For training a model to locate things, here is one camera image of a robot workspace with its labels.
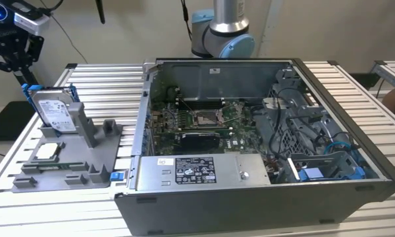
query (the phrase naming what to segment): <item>aluminum extrusion table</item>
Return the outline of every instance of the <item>aluminum extrusion table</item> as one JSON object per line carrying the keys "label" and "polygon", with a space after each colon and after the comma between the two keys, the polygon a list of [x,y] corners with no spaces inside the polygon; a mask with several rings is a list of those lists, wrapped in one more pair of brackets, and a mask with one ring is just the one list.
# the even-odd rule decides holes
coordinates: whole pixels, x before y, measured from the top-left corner
{"label": "aluminum extrusion table", "polygon": [[[395,115],[375,100],[340,66],[327,62],[305,62],[331,95],[377,145],[395,166]],[[124,125],[114,170],[129,168],[130,145],[142,66],[125,64],[70,65],[56,83],[73,83],[86,116],[94,122],[114,118]],[[41,136],[41,122],[33,116],[0,164],[0,236],[129,236],[109,193],[124,185],[112,182],[105,189],[86,189],[13,194],[12,181],[20,173]],[[377,237],[395,236],[395,194],[384,201],[364,205],[339,225],[317,225],[260,231],[199,235]]]}

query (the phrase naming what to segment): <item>blue cable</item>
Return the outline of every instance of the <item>blue cable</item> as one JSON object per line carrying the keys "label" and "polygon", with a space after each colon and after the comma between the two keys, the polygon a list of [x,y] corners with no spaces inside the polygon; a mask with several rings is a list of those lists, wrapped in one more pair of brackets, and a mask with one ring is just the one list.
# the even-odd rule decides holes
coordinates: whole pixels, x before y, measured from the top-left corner
{"label": "blue cable", "polygon": [[351,148],[351,145],[345,142],[332,142],[324,149],[323,154],[325,155],[325,153],[328,152],[329,148],[333,147],[335,145],[344,145],[345,147]]}

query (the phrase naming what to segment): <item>blue clip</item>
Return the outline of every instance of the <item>blue clip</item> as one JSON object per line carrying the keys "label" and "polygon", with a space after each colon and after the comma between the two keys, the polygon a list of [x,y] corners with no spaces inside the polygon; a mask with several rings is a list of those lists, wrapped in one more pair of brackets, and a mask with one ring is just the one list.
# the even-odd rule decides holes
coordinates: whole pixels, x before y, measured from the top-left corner
{"label": "blue clip", "polygon": [[355,179],[364,179],[365,178],[365,173],[364,170],[360,166],[357,166],[353,170],[353,174],[347,176],[348,179],[355,180]]}
{"label": "blue clip", "polygon": [[112,172],[109,176],[109,181],[122,181],[124,180],[124,173],[122,172]]}
{"label": "blue clip", "polygon": [[73,86],[73,83],[70,83],[70,85],[68,86],[70,92],[72,92],[72,96],[74,98],[74,102],[80,102],[78,100],[78,95],[77,95],[77,89],[76,86]]}

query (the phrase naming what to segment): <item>metal slat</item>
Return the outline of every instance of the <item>metal slat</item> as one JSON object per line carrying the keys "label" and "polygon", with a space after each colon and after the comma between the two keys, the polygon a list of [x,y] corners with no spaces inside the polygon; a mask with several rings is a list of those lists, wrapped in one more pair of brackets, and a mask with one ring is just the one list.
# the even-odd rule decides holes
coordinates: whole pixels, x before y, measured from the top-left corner
{"label": "metal slat", "polygon": [[[395,123],[375,108],[364,94],[348,86],[351,85],[349,81],[337,71],[331,70],[335,68],[327,62],[307,63],[307,66],[321,77],[321,83],[395,166]],[[74,83],[80,91],[90,90],[88,94],[80,95],[80,99],[85,103],[86,113],[93,117],[93,122],[101,123],[104,119],[114,118],[118,123],[125,125],[114,170],[125,170],[130,165],[130,145],[136,129],[136,105],[138,105],[140,94],[125,95],[122,92],[117,94],[118,92],[113,90],[130,88],[126,84],[133,81],[141,82],[141,74],[141,67],[137,66],[80,64],[68,80]],[[12,185],[13,177],[8,177],[8,175],[20,172],[21,163],[17,161],[29,158],[32,151],[24,150],[25,147],[34,147],[40,137],[41,133],[33,129],[2,172],[1,190]],[[129,236],[125,222],[108,194],[110,189],[117,188],[116,184],[122,184],[122,182],[112,182],[110,187],[105,189],[25,194],[13,194],[4,190],[0,192],[0,235],[52,233],[53,235],[72,236],[76,232],[76,236],[88,237]],[[395,195],[384,202],[365,204],[339,225],[291,227],[199,236],[372,237],[392,235],[395,235]]]}

